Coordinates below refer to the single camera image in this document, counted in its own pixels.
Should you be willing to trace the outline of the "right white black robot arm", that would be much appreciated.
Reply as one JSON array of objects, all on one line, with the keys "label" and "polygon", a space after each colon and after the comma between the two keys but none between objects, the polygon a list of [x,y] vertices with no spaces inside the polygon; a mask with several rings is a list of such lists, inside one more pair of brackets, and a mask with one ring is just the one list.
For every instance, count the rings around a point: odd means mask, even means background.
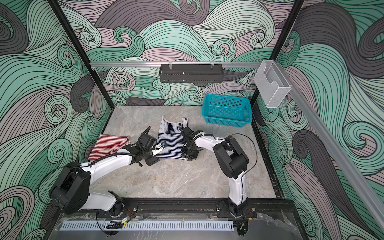
[{"label": "right white black robot arm", "polygon": [[214,153],[220,169],[229,178],[229,201],[239,207],[246,201],[245,174],[248,169],[249,158],[233,136],[219,138],[201,130],[192,131],[189,127],[182,128],[184,145],[182,156],[192,161],[199,153],[208,150]]}]

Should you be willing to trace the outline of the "red white striped tank top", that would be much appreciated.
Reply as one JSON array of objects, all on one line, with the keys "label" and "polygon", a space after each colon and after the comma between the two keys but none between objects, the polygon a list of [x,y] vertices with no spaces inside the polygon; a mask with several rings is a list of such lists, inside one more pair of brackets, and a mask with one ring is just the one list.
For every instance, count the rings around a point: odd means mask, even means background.
[{"label": "red white striped tank top", "polygon": [[94,145],[88,161],[95,161],[105,155],[117,152],[130,141],[129,136],[100,135]]}]

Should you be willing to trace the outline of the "teal plastic basket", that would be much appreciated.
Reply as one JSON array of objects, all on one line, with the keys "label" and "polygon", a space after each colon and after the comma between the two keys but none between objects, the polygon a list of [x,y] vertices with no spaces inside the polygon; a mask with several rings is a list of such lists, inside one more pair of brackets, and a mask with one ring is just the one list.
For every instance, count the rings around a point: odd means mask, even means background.
[{"label": "teal plastic basket", "polygon": [[243,128],[252,122],[251,103],[246,98],[208,94],[202,116],[208,124]]}]

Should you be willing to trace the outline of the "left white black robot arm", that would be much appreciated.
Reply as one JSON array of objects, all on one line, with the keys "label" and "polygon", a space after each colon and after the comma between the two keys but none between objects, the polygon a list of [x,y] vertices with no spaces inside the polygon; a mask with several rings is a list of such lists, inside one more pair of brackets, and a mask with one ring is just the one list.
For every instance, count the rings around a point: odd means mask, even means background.
[{"label": "left white black robot arm", "polygon": [[126,146],[89,163],[69,163],[59,174],[49,196],[68,215],[79,210],[100,210],[113,218],[119,217],[125,208],[123,199],[112,191],[108,194],[91,191],[90,186],[117,169],[132,163],[139,164],[142,159],[150,166],[159,160],[157,154],[163,150],[160,144],[143,152],[133,146]]}]

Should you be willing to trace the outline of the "navy white striped tank top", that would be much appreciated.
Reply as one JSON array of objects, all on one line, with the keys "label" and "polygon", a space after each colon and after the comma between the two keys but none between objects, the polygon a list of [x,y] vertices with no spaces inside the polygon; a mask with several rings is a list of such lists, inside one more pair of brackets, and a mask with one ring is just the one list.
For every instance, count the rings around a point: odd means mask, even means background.
[{"label": "navy white striped tank top", "polygon": [[165,116],[162,116],[157,140],[161,143],[165,142],[167,147],[159,154],[157,154],[159,159],[187,159],[181,153],[181,150],[185,144],[181,130],[188,126],[188,118],[182,118],[181,122],[174,123],[165,119]]}]

